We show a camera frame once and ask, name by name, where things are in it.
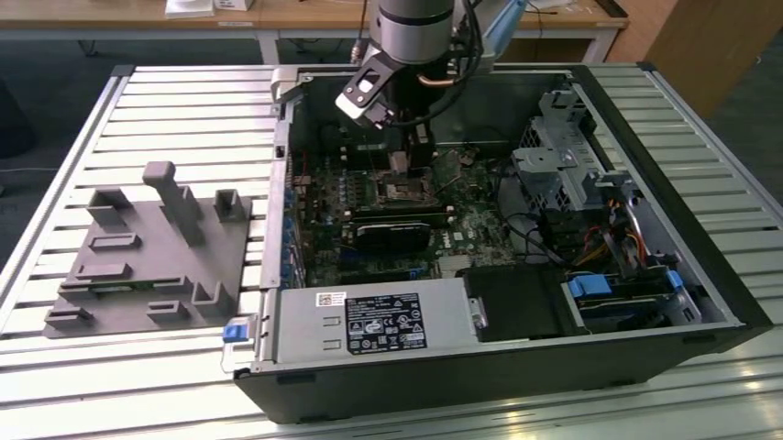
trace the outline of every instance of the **warning label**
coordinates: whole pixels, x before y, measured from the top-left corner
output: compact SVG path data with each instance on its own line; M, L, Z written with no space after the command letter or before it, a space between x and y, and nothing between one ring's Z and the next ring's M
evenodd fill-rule
M418 293L346 298L346 317L352 355L427 348Z

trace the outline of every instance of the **wooden desk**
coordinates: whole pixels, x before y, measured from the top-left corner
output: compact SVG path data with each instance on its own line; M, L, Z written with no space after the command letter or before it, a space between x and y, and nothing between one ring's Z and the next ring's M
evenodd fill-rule
M247 12L175 20L164 9L165 0L0 0L0 39L255 39L264 63L279 64L279 39L356 38L362 0L256 0ZM587 39L583 60L603 61L628 21L596 0L548 11L540 22L526 13L514 37Z
M362 20L362 0L259 0L260 33L267 48L279 39L354 39ZM612 17L596 0L578 0L572 6L547 9L555 15L527 12L514 34L516 39L587 39L591 41L583 56L586 62L602 62L620 28L628 24L622 17ZM364 28L368 27L368 12Z
M165 0L0 0L0 29L254 28L260 3L247 12L216 9L215 16L167 20Z
M358 29L362 19L363 0L259 0L262 1L262 28L275 29ZM371 11L364 20L367 28ZM578 0L575 6L546 9L556 15L542 14L540 24L552 28L623 28L628 23L624 18L611 17L595 0ZM530 12L523 16L519 29L539 29L538 14Z

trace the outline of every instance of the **copper pipe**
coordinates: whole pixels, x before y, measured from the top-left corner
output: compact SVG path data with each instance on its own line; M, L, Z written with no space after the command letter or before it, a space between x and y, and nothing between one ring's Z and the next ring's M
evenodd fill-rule
M419 83L422 83L422 85L426 85L427 87L444 88L454 86L452 78L448 80L431 80L423 75L423 73L416 75L416 77L419 78Z

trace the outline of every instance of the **table surface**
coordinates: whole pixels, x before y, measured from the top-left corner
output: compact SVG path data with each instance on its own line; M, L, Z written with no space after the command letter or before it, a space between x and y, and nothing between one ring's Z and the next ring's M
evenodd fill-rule
M215 10L215 16L167 20L165 0L0 0L0 28L252 28L351 29L362 18L362 0L256 0L244 11ZM623 28L596 0L547 9L543 28ZM520 28L539 28L528 13Z

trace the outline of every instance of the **white label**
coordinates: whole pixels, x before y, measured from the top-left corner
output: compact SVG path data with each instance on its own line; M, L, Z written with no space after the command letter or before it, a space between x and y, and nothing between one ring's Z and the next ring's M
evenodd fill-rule
M424 339L424 333L411 333L406 335L406 341L422 341Z
M346 305L346 293L343 291L322 292L316 295L316 307Z
M219 26L225 26L228 28L251 28L254 26L252 21L219 21Z

